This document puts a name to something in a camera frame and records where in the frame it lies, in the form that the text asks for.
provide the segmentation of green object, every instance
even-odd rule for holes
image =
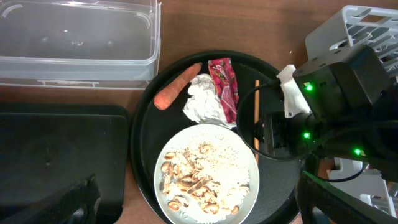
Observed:
[[[310,139],[311,138],[311,134],[310,133],[304,133],[304,138]]]
[[[308,84],[308,85],[305,87],[305,89],[306,89],[307,91],[312,91],[312,90],[313,90],[313,86],[312,86],[311,84]]]
[[[357,156],[361,155],[361,152],[362,152],[362,150],[360,150],[360,149],[355,149],[355,150],[354,150],[354,153],[355,153]]]

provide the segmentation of chopstick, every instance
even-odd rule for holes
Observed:
[[[260,80],[256,80],[255,87],[260,85]],[[260,113],[260,92],[257,90],[254,94],[254,124],[259,121],[259,113]],[[259,150],[259,140],[254,137],[254,148],[258,151]],[[256,162],[257,165],[259,164],[259,155],[256,153]]]

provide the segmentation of white bowl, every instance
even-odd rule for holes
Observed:
[[[257,200],[257,195],[259,193],[260,177],[256,158],[254,157],[252,151],[233,131],[217,125],[199,124],[180,131],[172,139],[170,139],[168,143],[164,146],[162,152],[160,152],[160,155],[156,162],[154,174],[154,187],[156,198],[166,217],[174,224],[197,224],[197,221],[192,218],[187,218],[187,215],[181,214],[180,212],[174,212],[169,209],[167,205],[168,201],[160,191],[160,184],[162,182],[162,172],[160,170],[160,167],[165,162],[164,156],[167,152],[175,151],[176,149],[185,149],[192,143],[197,142],[198,144],[201,144],[203,141],[214,138],[223,139],[223,144],[227,144],[229,145],[229,147],[233,147],[234,149],[239,151],[239,156],[242,158],[242,160],[248,162],[248,171],[250,178],[250,192],[245,196],[243,204],[239,208],[238,214],[228,215],[225,220],[218,221],[216,223],[240,224],[253,209],[253,206]]]

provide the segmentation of candy wrapper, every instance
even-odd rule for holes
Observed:
[[[238,83],[230,58],[210,60],[209,72],[216,86],[217,95],[221,100],[228,123],[236,122],[236,106],[238,105]]]

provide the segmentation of wooden table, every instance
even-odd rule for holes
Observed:
[[[279,70],[289,63],[301,65],[308,59],[307,34],[347,4],[398,9],[397,0],[163,0],[160,70],[184,56],[216,49],[251,54]],[[117,104],[132,113],[141,95],[0,87],[0,101]],[[131,166],[126,169],[124,211],[118,223],[162,223],[141,195]]]

